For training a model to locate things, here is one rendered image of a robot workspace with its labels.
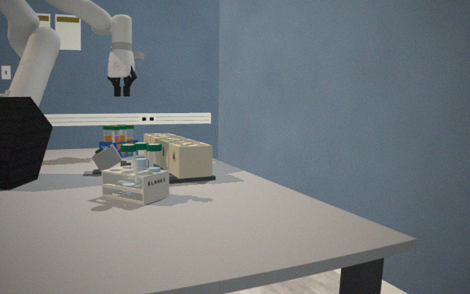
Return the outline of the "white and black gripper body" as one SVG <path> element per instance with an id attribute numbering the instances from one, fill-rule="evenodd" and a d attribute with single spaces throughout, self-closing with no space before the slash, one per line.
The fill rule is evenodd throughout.
<path id="1" fill-rule="evenodd" d="M 110 78 L 124 78 L 131 74 L 131 66 L 134 70 L 134 56 L 131 50 L 115 49 L 110 52 L 108 62 L 108 76 Z"/>

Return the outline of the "blue tube rack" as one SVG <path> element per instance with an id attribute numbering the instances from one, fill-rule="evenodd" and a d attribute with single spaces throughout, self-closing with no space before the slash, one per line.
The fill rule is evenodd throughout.
<path id="1" fill-rule="evenodd" d="M 117 145 L 117 144 L 124 144 L 124 143 L 129 143 L 129 142 L 134 142 L 134 143 L 136 143 L 136 142 L 138 142 L 138 140 L 133 140 L 133 141 L 120 141 L 119 143 L 112 143 L 112 142 L 104 142 L 104 141 L 102 141 L 101 144 L 100 144 L 99 149 L 100 149 L 100 148 L 105 148 L 105 147 L 109 146 L 110 144 L 114 144 L 114 146 L 115 146 L 115 148 L 116 148 L 116 145 Z M 120 154 L 121 151 L 118 150 L 118 153 L 119 153 L 119 155 L 121 156 L 121 154 Z"/>

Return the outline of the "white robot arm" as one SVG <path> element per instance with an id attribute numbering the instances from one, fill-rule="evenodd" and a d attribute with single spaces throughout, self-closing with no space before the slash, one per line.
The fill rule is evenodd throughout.
<path id="1" fill-rule="evenodd" d="M 111 50 L 132 51 L 130 16 L 115 15 L 111 18 L 108 12 L 90 0 L 45 1 L 61 12 L 82 19 L 92 26 L 95 34 L 112 35 Z M 25 0 L 0 0 L 0 11 L 8 20 L 8 41 L 21 58 L 9 90 L 0 96 L 30 96 L 39 107 L 60 50 L 60 37 L 52 28 L 39 27 L 39 17 Z M 132 52 L 135 60 L 144 60 L 144 53 Z"/>

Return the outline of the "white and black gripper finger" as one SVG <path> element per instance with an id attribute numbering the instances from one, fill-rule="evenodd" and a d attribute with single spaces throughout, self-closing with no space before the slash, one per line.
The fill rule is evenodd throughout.
<path id="1" fill-rule="evenodd" d="M 121 96 L 121 86 L 119 86 L 121 78 L 110 78 L 108 76 L 107 79 L 110 80 L 114 86 L 114 96 Z"/>
<path id="2" fill-rule="evenodd" d="M 137 78 L 132 66 L 131 66 L 131 71 L 130 75 L 128 77 L 123 78 L 124 79 L 124 85 L 123 86 L 123 96 L 130 96 L 130 86 L 132 85 L 132 82 Z"/>

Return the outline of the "clear plastic tube rack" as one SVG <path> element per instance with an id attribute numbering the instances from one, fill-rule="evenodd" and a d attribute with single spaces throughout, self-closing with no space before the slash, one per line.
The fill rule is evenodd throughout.
<path id="1" fill-rule="evenodd" d="M 133 187 L 123 187 L 122 175 L 142 178 L 142 184 L 136 183 Z M 107 169 L 102 178 L 102 191 L 104 197 L 145 205 L 169 197 L 169 171 L 161 170 L 151 173 L 145 170 L 122 173 L 122 167 Z M 125 191 L 133 192 L 133 194 L 127 196 Z"/>

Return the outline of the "clear tube with green cap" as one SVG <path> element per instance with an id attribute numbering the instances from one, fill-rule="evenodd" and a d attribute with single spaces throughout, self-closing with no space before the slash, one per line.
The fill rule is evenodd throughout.
<path id="1" fill-rule="evenodd" d="M 146 144 L 148 151 L 148 172 L 156 173 L 161 171 L 161 144 Z"/>
<path id="2" fill-rule="evenodd" d="M 136 173 L 136 144 L 121 144 L 122 173 Z M 123 175 L 123 187 L 136 186 L 136 178 Z M 125 191 L 128 196 L 133 192 Z"/>
<path id="3" fill-rule="evenodd" d="M 136 144 L 136 171 L 148 170 L 148 151 L 146 151 L 146 142 L 137 142 Z M 137 178 L 137 183 L 142 184 L 142 179 Z"/>

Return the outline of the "beige bucket adapter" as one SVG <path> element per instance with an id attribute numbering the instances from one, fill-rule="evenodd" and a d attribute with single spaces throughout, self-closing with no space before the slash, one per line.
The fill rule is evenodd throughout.
<path id="1" fill-rule="evenodd" d="M 198 142 L 192 139 L 160 139 L 159 143 L 162 144 L 161 151 L 161 168 L 169 171 L 168 162 L 168 143 L 186 143 L 186 142 Z"/>
<path id="2" fill-rule="evenodd" d="M 212 176 L 212 150 L 202 142 L 169 143 L 169 173 L 179 179 Z"/>
<path id="3" fill-rule="evenodd" d="M 167 137 L 167 138 L 165 138 L 165 137 Z M 186 138 L 181 137 L 181 136 L 157 136 L 157 137 L 151 137 L 151 143 L 152 144 L 159 144 L 160 139 L 186 139 Z"/>
<path id="4" fill-rule="evenodd" d="M 151 137 L 155 136 L 177 136 L 170 133 L 143 134 L 143 141 L 151 144 Z"/>

